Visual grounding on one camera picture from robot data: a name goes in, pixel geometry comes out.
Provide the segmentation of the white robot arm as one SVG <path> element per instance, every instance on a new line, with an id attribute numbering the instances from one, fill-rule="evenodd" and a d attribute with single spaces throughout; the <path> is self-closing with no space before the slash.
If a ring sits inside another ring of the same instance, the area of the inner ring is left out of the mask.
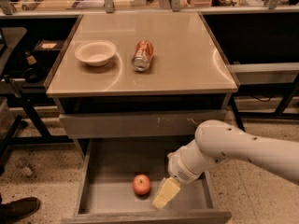
<path id="1" fill-rule="evenodd" d="M 156 209 L 166 207 L 183 185 L 228 159 L 247 161 L 292 183 L 299 181 L 299 143 L 246 133 L 219 120 L 206 120 L 194 139 L 168 155 L 168 173 L 153 198 Z"/>

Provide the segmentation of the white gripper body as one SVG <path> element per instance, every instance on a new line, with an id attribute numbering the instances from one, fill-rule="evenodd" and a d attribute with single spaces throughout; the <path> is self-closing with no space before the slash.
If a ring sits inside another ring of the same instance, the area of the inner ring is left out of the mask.
<path id="1" fill-rule="evenodd" d="M 198 147 L 181 147 L 167 158 L 168 173 L 180 184 L 192 183 L 205 171 L 205 159 Z"/>

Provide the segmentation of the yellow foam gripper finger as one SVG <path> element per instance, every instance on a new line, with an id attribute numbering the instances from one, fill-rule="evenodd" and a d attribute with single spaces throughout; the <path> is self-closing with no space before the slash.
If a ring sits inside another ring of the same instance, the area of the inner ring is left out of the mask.
<path id="1" fill-rule="evenodd" d="M 157 209 L 163 209 L 173 200 L 180 191 L 180 184 L 173 177 L 164 178 L 151 205 Z"/>

